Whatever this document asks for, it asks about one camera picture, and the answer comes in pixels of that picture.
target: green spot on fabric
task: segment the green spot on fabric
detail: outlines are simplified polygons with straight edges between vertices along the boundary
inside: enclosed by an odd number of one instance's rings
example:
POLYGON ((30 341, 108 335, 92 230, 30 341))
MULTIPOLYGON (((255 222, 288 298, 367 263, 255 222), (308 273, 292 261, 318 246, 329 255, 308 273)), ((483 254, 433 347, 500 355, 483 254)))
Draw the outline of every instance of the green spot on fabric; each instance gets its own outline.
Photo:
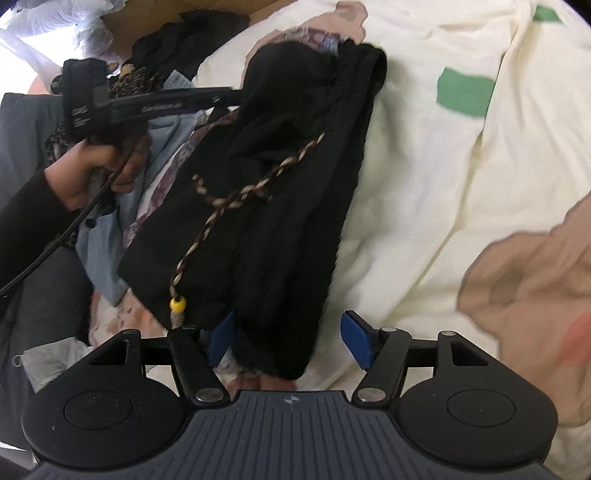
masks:
POLYGON ((437 103, 455 112, 486 116, 495 81, 445 68, 437 81, 437 103))
POLYGON ((537 5, 535 7, 534 22, 562 23, 557 13, 551 8, 545 7, 544 5, 537 5))

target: yellow object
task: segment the yellow object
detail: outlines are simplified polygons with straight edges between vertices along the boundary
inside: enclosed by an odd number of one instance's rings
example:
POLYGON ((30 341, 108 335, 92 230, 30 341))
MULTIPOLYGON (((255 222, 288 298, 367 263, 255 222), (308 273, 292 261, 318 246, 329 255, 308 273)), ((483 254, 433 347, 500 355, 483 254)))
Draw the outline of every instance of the yellow object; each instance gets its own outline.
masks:
POLYGON ((170 300, 170 311, 173 313, 182 313, 187 308, 187 299, 178 297, 170 300))

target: hand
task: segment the hand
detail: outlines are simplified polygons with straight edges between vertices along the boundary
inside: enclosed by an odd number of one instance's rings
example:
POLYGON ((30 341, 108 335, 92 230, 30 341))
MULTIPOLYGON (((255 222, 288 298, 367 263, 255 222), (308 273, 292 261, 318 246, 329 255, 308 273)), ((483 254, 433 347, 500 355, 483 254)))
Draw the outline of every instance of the hand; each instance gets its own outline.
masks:
POLYGON ((273 377, 272 375, 238 375, 226 387, 232 398, 239 390, 278 390, 295 391, 296 382, 273 377))
POLYGON ((141 137, 133 147, 127 145, 121 150, 112 145, 92 145, 84 140, 46 168, 44 174, 56 196, 68 210, 74 211, 86 206, 90 200, 87 183, 92 169, 104 167, 108 171, 117 170, 129 148, 134 149, 131 158, 111 189, 115 193, 131 192, 135 179, 146 162, 150 145, 148 134, 141 137))

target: black clothing pile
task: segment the black clothing pile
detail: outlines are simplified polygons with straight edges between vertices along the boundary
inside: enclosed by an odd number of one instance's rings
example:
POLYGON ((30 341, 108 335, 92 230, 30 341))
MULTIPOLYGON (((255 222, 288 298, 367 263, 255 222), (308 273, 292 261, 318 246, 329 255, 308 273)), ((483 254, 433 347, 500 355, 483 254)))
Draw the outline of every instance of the black clothing pile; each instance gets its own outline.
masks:
POLYGON ((286 379, 302 375, 385 74, 381 50, 351 41, 338 56, 297 42, 267 45, 253 56, 233 122, 201 140, 119 266, 164 326, 171 276, 213 212, 194 177, 208 196, 227 197, 324 134, 264 195, 217 220, 177 287, 187 299, 185 324, 211 328, 234 311, 233 353, 241 365, 286 379))
POLYGON ((155 70, 166 79, 173 72, 192 79, 203 61, 248 27, 248 17, 194 10, 180 14, 183 23, 167 23, 135 42, 127 63, 155 70))

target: light blue cloth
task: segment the light blue cloth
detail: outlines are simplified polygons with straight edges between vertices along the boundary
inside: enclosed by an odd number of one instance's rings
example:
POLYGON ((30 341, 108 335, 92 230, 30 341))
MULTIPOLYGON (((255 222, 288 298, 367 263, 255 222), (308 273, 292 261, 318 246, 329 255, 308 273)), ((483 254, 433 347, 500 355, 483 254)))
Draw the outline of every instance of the light blue cloth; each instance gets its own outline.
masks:
MULTIPOLYGON (((164 82, 164 89, 193 88, 193 84, 176 70, 164 82)), ((118 195, 118 208, 110 215, 98 217, 96 226, 80 228, 76 251, 90 281, 111 305, 116 306, 128 285, 117 275, 124 249, 122 234, 135 221, 142 194, 158 173, 193 132, 203 112, 165 116, 150 120, 151 153, 144 171, 138 176, 133 192, 118 195)))

